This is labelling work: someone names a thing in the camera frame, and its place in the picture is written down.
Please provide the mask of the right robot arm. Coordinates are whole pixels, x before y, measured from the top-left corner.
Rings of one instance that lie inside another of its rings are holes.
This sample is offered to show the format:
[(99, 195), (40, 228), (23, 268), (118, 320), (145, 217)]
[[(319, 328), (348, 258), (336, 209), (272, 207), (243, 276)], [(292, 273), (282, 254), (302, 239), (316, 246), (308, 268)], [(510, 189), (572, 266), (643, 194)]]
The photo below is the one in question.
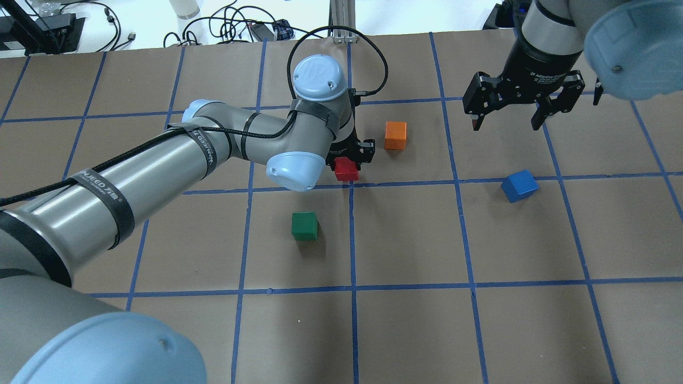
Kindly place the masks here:
[(580, 56), (596, 75), (594, 105), (604, 92), (637, 101), (681, 91), (681, 1), (504, 1), (496, 17), (515, 42), (500, 75), (477, 72), (464, 92), (474, 131), (509, 105), (537, 104), (536, 131), (570, 112), (586, 88)]

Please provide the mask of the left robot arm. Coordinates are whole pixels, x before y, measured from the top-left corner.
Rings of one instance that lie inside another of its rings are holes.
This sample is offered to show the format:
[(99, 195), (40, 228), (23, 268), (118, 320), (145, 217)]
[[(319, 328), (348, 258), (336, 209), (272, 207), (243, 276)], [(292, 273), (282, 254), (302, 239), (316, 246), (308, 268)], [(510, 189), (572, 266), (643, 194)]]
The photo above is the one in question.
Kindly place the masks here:
[(324, 167), (371, 162), (355, 108), (376, 90), (348, 87), (326, 54), (288, 69), (286, 119), (195, 100), (178, 123), (57, 184), (2, 199), (2, 383), (205, 383), (195, 343), (158, 319), (73, 289), (85, 265), (232, 158), (263, 164), (288, 190)]

